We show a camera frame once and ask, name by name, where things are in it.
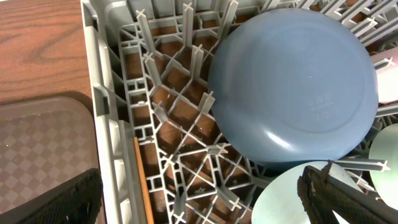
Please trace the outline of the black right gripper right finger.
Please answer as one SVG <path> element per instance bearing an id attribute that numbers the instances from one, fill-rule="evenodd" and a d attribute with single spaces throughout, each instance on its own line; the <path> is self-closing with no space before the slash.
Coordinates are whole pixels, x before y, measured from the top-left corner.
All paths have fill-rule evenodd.
<path id="1" fill-rule="evenodd" d="M 329 175 L 331 165 L 319 170 L 306 166 L 297 181 L 297 193 L 311 223 L 397 224 L 397 210 L 378 202 Z"/>

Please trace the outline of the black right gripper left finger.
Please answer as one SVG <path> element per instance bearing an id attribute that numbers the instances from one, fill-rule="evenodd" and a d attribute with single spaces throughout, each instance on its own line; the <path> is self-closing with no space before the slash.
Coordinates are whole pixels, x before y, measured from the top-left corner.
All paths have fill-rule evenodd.
<path id="1" fill-rule="evenodd" d="M 1 214 L 1 224 L 95 223 L 102 206 L 100 170 L 91 168 Z"/>

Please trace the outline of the light blue bowl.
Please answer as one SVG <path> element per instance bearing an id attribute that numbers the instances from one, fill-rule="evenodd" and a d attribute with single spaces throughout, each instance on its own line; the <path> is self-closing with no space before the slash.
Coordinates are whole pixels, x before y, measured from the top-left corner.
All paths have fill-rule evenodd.
<path id="1" fill-rule="evenodd" d="M 274 179 L 257 198 L 252 210 L 251 223 L 309 223 L 309 217 L 297 193 L 297 181 L 306 166 L 320 170 L 326 165 L 326 161 L 308 162 L 291 168 Z"/>

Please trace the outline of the wooden chopstick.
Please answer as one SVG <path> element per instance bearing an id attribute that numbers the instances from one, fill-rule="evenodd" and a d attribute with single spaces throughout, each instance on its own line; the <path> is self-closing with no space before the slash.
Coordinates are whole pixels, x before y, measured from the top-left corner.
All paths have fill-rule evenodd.
<path id="1" fill-rule="evenodd" d="M 144 202 L 144 210 L 146 213 L 146 220 L 147 224 L 154 224 L 154 216 L 152 212 L 152 207 L 150 203 L 150 197 L 149 197 L 149 191 L 147 188 L 147 181 L 146 181 L 146 176 L 144 172 L 144 166 L 142 162 L 142 156 L 141 156 L 141 151 L 139 147 L 139 141 L 137 137 L 134 137 L 134 151 L 136 154 L 136 160 L 137 160 L 137 169 L 139 173 L 139 180 L 141 184 L 141 190 L 142 190 L 142 198 Z"/>

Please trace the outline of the dark blue plate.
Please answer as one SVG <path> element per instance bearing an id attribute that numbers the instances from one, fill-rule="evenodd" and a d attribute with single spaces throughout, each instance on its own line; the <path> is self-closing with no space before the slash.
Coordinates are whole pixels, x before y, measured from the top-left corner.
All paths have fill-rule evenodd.
<path id="1" fill-rule="evenodd" d="M 217 125 L 263 164 L 337 160 L 367 135 L 379 103 L 373 62 L 338 21 L 276 9 L 240 25 L 211 61 Z"/>

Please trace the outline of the pink cup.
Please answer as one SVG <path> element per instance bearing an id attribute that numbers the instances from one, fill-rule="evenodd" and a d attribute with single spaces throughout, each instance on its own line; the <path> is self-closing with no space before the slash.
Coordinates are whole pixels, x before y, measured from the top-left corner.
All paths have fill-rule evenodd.
<path id="1" fill-rule="evenodd" d="M 371 60 L 381 61 L 382 66 L 376 69 L 379 102 L 397 101 L 397 47 L 375 54 Z"/>

